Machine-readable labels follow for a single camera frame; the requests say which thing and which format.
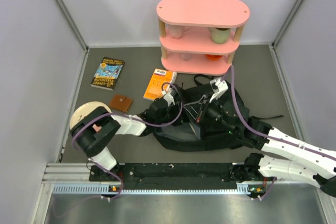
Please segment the black student backpack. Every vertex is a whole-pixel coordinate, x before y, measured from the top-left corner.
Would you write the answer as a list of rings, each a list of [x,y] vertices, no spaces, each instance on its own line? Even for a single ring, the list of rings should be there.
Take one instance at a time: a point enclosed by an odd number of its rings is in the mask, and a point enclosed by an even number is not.
[[[153,132],[155,138],[162,146],[169,150],[180,152],[198,152],[212,151],[220,149],[237,149],[243,146],[258,148],[262,143],[265,143],[265,138],[251,132],[244,126],[242,134],[215,133],[206,134],[203,128],[202,119],[200,122],[190,121],[187,117],[183,105],[199,100],[203,95],[211,98],[213,91],[210,81],[215,79],[209,77],[208,84],[196,82],[196,86],[188,89],[177,87],[174,96],[175,103],[179,102],[182,105],[182,114],[179,119],[172,125],[157,129]],[[239,93],[231,87],[227,82],[228,90],[214,102],[224,104],[227,101],[233,101],[240,121],[246,122],[252,129],[268,134],[272,126],[266,122],[266,118],[251,116],[249,109],[245,107]]]

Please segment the orange paperback book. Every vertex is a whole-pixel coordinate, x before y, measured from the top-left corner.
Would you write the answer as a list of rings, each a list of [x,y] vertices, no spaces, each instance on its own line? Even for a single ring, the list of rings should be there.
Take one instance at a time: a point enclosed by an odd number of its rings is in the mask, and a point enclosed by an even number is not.
[[[177,72],[168,71],[155,68],[154,73],[150,79],[150,82],[146,88],[143,98],[154,101],[157,98],[162,97],[162,84],[164,82],[174,83],[177,77]]]

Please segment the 169-storey treehouse book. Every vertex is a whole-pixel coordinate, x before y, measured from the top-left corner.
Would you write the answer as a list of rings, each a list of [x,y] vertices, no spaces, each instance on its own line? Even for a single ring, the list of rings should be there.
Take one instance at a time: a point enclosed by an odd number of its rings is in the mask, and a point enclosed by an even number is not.
[[[123,60],[103,57],[90,85],[94,88],[113,90],[124,65]]]

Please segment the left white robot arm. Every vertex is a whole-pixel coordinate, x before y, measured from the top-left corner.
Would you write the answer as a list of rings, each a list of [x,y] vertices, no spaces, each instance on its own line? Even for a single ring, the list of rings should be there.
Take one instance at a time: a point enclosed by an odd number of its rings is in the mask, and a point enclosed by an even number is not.
[[[72,145],[81,149],[89,161],[101,168],[107,180],[119,174],[118,162],[107,145],[116,135],[143,137],[170,126],[182,114],[182,105],[166,99],[154,101],[138,115],[116,114],[104,103],[93,101],[80,106],[71,116]]]

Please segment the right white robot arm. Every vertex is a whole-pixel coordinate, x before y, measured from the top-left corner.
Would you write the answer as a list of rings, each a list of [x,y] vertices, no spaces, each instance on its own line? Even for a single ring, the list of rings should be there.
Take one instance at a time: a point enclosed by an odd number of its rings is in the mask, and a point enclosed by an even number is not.
[[[241,145],[260,151],[251,153],[244,164],[232,169],[231,175],[236,181],[294,180],[335,196],[334,151],[298,140],[250,116],[249,109],[237,101],[219,102],[202,97],[184,105],[184,110],[198,131],[213,126]]]

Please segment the brown leather wallet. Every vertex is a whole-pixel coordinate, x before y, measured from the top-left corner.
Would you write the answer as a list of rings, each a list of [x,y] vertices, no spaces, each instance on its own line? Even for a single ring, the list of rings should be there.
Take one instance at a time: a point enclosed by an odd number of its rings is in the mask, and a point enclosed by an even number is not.
[[[109,107],[121,112],[128,112],[133,100],[125,95],[116,94],[109,103]]]

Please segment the clear glass cup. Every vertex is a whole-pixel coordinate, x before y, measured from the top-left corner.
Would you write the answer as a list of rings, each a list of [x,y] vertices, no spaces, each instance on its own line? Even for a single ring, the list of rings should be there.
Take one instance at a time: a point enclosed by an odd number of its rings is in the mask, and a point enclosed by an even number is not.
[[[185,61],[190,60],[191,57],[192,57],[192,54],[190,54],[190,53],[181,53],[181,58]]]

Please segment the orange bowl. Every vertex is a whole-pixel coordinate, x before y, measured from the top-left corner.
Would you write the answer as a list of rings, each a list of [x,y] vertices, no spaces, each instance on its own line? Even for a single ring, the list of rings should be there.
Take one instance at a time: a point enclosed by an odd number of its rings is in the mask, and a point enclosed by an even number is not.
[[[207,59],[212,60],[212,61],[216,61],[216,60],[220,60],[223,56],[222,55],[205,55]]]

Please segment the pink three-tier shelf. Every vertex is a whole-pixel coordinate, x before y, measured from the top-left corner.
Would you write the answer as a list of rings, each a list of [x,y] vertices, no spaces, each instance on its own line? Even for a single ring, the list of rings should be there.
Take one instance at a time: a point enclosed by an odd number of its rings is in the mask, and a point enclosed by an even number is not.
[[[250,17],[248,6],[240,0],[161,0],[156,12],[159,19],[163,67],[169,71],[220,76],[227,72],[240,44],[244,25]],[[189,26],[182,38],[173,39],[168,25]],[[230,28],[226,43],[211,40],[209,27]],[[192,57],[185,61],[181,53]],[[222,55],[212,61],[208,55]]]

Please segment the green mug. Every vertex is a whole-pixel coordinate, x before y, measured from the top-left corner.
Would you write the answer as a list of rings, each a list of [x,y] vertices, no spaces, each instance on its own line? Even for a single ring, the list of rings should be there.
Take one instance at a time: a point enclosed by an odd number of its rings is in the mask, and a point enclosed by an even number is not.
[[[209,27],[208,28],[211,34],[212,42],[216,44],[224,44],[228,41],[230,36],[230,28],[215,28]]]

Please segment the cream floral plate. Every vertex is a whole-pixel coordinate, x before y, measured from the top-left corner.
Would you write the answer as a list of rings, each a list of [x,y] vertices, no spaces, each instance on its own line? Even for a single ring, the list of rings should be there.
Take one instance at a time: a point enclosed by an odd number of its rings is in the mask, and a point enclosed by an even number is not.
[[[105,109],[105,113],[111,112],[111,109],[102,102],[92,101],[85,103],[79,108],[77,108],[72,114],[69,123],[70,130],[72,130],[76,124],[78,124],[82,119],[84,119],[87,115],[89,115],[92,111],[94,111],[98,107],[103,107]]]

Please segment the pink mug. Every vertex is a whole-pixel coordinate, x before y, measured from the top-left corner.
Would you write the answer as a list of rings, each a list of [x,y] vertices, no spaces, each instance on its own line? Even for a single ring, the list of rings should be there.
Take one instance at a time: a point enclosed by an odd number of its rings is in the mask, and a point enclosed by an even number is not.
[[[168,32],[173,39],[180,39],[184,33],[190,29],[189,26],[168,25]]]

